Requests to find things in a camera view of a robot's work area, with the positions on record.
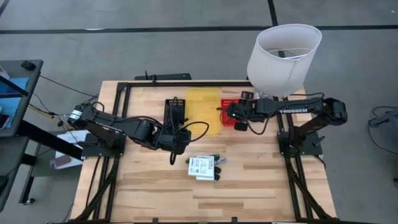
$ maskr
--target black desk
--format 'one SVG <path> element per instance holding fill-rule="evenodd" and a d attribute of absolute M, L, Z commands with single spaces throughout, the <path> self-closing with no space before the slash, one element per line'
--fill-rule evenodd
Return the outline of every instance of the black desk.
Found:
<path fill-rule="evenodd" d="M 36 65 L 36 69 L 28 71 L 21 67 L 23 61 L 24 60 L 0 61 L 0 65 L 5 69 L 5 71 L 7 71 L 11 78 L 29 77 L 29 81 L 25 88 L 28 95 L 21 98 L 14 119 L 12 120 L 11 127 L 0 130 L 0 175 L 6 175 L 10 170 L 16 167 L 16 169 L 8 175 L 6 189 L 0 195 L 0 211 L 3 210 L 12 184 L 14 183 L 14 179 L 18 171 L 17 166 L 21 163 L 27 164 L 31 166 L 32 170 L 37 162 L 37 153 L 35 156 L 25 154 L 28 140 L 34 140 L 38 142 L 39 145 L 43 144 L 45 146 L 49 146 L 52 149 L 56 149 L 59 152 L 81 160 L 81 149 L 23 120 L 43 66 L 42 60 L 30 60 L 29 62 Z M 34 177 L 31 176 L 31 172 L 29 172 L 28 180 L 25 183 L 19 203 L 28 202 L 27 197 L 29 196 L 33 178 Z"/>

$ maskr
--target wooden tabletop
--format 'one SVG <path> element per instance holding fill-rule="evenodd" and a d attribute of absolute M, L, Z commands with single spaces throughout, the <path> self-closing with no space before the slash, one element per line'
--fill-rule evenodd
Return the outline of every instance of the wooden tabletop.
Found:
<path fill-rule="evenodd" d="M 112 113 L 118 82 L 103 82 L 99 101 L 105 112 Z M 127 117 L 146 115 L 163 121 L 164 101 L 174 96 L 184 99 L 188 87 L 133 87 Z M 242 91 L 252 87 L 219 87 L 221 98 L 239 98 Z M 297 100 L 302 96 L 293 96 Z M 119 112 L 123 105 L 121 97 Z M 310 114 L 293 115 L 295 125 L 311 119 Z M 253 124 L 261 130 L 263 123 Z M 255 135 L 250 131 L 235 131 L 222 127 L 217 135 L 206 135 L 191 143 L 183 155 L 177 156 L 174 166 L 169 164 L 169 152 L 151 151 L 128 140 L 120 160 L 114 197 L 112 222 L 241 222 L 294 221 L 284 158 L 279 154 L 276 118 L 269 121 L 266 132 Z M 196 181 L 188 176 L 185 159 L 197 155 L 221 154 L 228 162 L 222 168 L 219 181 Z M 335 209 L 323 164 L 313 156 L 302 156 L 309 191 L 325 209 L 335 216 Z M 96 158 L 86 159 L 76 192 L 71 218 L 84 209 L 88 187 Z M 91 197 L 100 179 L 98 166 Z M 302 216 L 305 216 L 299 190 Z M 104 217 L 104 194 L 100 218 Z"/>

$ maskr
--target concrete floor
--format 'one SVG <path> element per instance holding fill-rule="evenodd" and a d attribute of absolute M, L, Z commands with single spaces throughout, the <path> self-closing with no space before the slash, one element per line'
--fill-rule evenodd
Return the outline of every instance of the concrete floor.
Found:
<path fill-rule="evenodd" d="M 395 0 L 275 1 L 279 24 L 316 26 L 398 24 Z M 265 0 L 10 0 L 1 29 L 77 29 L 170 26 L 270 26 Z M 194 79 L 244 79 L 259 32 L 172 32 L 150 34 L 0 35 L 0 60 L 39 58 L 42 74 L 97 94 L 103 80 L 132 80 L 149 73 L 191 73 Z M 323 31 L 305 81 L 308 93 L 322 91 L 347 105 L 344 126 L 320 131 L 326 171 L 338 216 L 343 220 L 396 223 L 398 156 L 378 149 L 366 132 L 371 109 L 398 106 L 397 30 Z M 87 99 L 40 79 L 46 107 L 69 113 Z M 39 105 L 33 97 L 32 103 Z M 25 119 L 58 130 L 28 110 Z M 372 130 L 391 150 L 398 145 L 388 127 Z M 17 203 L 27 167 L 21 166 L 0 223 L 60 222 L 73 202 L 79 173 L 35 179 L 30 206 Z"/>

